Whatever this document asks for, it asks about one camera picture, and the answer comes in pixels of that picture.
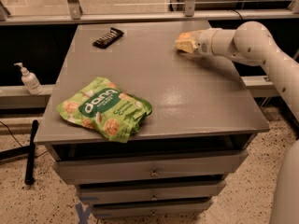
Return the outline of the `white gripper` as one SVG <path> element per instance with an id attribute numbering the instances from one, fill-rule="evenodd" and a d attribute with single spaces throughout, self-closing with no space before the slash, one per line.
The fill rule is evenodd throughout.
<path id="1" fill-rule="evenodd" d="M 178 39 L 176 41 L 176 48 L 187 53 L 198 51 L 200 55 L 213 56 L 212 40 L 217 32 L 218 30 L 214 28 L 187 32 L 186 37 L 195 38 L 196 42 L 193 39 Z"/>

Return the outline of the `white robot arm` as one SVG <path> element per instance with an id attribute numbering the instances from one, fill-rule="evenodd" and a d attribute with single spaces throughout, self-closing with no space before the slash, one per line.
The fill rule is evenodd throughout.
<path id="1" fill-rule="evenodd" d="M 299 63 L 279 48 L 263 24 L 247 21 L 235 30 L 209 28 L 185 32 L 175 44 L 178 50 L 187 53 L 261 66 L 299 119 Z M 299 224 L 299 141 L 290 147 L 281 163 L 269 224 Z"/>

